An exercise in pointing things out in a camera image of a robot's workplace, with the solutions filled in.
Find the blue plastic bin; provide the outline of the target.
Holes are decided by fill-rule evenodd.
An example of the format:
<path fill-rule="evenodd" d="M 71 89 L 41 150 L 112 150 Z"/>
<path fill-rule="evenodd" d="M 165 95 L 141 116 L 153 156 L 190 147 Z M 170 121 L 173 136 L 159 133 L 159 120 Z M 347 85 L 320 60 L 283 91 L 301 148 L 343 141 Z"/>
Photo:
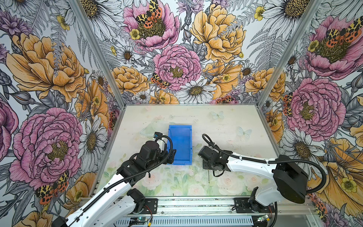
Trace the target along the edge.
<path fill-rule="evenodd" d="M 173 165 L 192 165 L 192 126 L 191 125 L 169 125 L 168 137 L 173 142 L 176 150 Z"/>

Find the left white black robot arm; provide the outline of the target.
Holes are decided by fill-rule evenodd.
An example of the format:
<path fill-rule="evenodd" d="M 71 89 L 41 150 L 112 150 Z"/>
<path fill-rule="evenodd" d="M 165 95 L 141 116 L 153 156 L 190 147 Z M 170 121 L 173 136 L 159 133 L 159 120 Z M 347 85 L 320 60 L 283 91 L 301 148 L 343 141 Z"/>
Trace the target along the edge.
<path fill-rule="evenodd" d="M 133 186 L 160 165 L 173 163 L 175 153 L 172 139 L 155 132 L 154 140 L 147 141 L 139 153 L 123 162 L 102 190 L 68 217 L 58 217 L 52 226 L 105 227 L 121 216 L 139 212 L 145 197 Z"/>

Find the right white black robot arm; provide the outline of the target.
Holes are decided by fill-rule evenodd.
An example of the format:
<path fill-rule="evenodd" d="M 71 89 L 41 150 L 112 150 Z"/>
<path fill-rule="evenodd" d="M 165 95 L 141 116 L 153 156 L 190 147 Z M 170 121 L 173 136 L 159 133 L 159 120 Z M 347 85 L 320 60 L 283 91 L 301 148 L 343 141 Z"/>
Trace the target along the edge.
<path fill-rule="evenodd" d="M 237 208 L 261 213 L 267 212 L 269 205 L 284 199 L 296 204 L 305 203 L 308 175 L 285 155 L 277 159 L 261 159 L 204 146 L 198 156 L 202 158 L 206 170 L 243 172 L 269 180 L 265 186 L 256 186 L 249 199 L 236 204 Z"/>

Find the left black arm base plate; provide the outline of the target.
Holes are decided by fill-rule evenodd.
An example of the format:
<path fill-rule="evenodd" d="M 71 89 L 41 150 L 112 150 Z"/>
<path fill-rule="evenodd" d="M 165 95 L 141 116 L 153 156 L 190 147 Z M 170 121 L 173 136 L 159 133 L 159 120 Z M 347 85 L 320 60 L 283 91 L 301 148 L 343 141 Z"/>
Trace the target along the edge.
<path fill-rule="evenodd" d="M 158 199 L 146 198 L 138 203 L 132 214 L 156 214 L 158 208 Z"/>

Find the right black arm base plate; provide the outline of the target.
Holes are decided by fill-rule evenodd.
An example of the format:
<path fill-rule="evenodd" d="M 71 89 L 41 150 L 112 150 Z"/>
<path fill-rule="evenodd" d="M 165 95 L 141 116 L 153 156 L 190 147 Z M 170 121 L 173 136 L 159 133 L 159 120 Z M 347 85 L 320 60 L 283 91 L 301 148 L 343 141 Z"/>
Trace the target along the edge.
<path fill-rule="evenodd" d="M 234 198 L 233 211 L 237 213 L 274 213 L 275 207 L 273 204 L 269 206 L 263 206 L 250 198 L 238 197 Z"/>

